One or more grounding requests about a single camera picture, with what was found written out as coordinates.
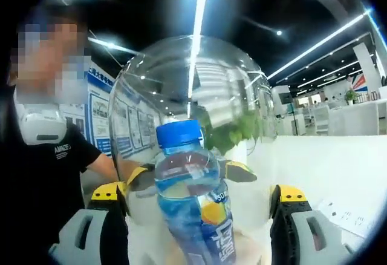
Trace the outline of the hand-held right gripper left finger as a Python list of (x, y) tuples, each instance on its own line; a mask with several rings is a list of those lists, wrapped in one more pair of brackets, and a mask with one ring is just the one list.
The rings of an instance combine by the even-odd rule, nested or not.
[(56, 264), (129, 264), (126, 189), (125, 182), (113, 182), (93, 192), (50, 248)]

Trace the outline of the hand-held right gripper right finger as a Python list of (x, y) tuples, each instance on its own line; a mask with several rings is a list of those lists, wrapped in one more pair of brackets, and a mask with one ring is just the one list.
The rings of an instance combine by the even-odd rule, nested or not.
[(353, 253), (341, 230), (305, 194), (289, 185), (270, 188), (272, 264), (343, 264)]

